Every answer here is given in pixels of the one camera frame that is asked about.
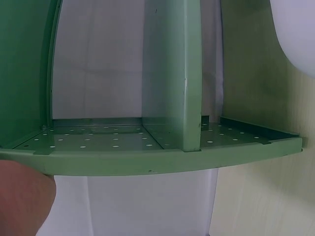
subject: white wall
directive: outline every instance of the white wall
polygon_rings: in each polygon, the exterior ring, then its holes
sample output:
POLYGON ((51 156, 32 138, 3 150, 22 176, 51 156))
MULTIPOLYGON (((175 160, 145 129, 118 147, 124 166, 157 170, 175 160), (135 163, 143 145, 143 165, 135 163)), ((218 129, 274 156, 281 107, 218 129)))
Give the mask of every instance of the white wall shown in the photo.
MULTIPOLYGON (((214 1, 201 1, 203 111, 212 120, 221 113, 222 102, 214 1)), ((143 5, 144 0, 63 0, 54 118, 141 116, 143 5)), ((38 236, 208 235, 217 174, 55 177, 56 201, 38 236)))

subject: green plastic shelf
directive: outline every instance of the green plastic shelf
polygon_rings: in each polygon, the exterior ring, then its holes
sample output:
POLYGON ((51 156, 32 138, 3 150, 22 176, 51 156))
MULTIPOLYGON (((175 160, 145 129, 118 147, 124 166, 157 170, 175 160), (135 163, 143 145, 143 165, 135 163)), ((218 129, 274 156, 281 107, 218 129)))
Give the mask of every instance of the green plastic shelf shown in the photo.
POLYGON ((298 134, 226 118, 203 124, 200 139, 200 151, 183 152, 169 141, 155 140, 141 125, 55 127, 15 149, 0 149, 0 157, 48 175, 129 176, 239 165, 302 148, 298 134))
MULTIPOLYGON (((61 6, 62 0, 0 1, 0 159, 48 175, 130 176, 301 152, 298 134, 202 119, 200 0, 145 1, 142 118, 53 120, 51 80, 61 6)), ((225 69, 253 76, 235 63, 225 69)), ((232 99, 235 90, 224 92, 232 99)))

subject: white object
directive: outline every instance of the white object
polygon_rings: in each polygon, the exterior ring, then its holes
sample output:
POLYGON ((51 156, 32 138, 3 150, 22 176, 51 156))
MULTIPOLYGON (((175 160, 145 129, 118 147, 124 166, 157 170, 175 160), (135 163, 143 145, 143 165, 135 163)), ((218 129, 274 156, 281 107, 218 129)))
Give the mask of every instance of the white object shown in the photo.
POLYGON ((270 0, 278 41, 298 69, 315 78, 315 1, 270 0))

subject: green side panel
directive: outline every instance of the green side panel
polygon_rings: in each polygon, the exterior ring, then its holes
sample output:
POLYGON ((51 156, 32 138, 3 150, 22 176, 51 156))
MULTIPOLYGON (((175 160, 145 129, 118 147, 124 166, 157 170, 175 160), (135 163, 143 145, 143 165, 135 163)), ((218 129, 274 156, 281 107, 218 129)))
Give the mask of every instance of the green side panel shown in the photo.
POLYGON ((38 133, 47 117, 48 63, 57 0, 0 1, 0 145, 38 133))
POLYGON ((201 51, 200 0, 145 1, 142 116, 161 146, 200 150, 201 51))

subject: shelf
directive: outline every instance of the shelf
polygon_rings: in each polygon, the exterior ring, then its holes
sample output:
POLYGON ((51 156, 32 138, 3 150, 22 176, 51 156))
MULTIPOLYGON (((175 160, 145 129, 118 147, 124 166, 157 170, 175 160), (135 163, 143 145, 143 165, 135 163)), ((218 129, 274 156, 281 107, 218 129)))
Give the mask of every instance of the shelf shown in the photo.
POLYGON ((49 175, 130 176, 240 165, 302 151, 298 134, 226 118, 201 126, 200 151, 163 144, 141 125, 55 127, 15 149, 0 149, 0 157, 49 175))
POLYGON ((48 129, 15 149, 53 151, 143 151, 162 149, 141 125, 48 129))

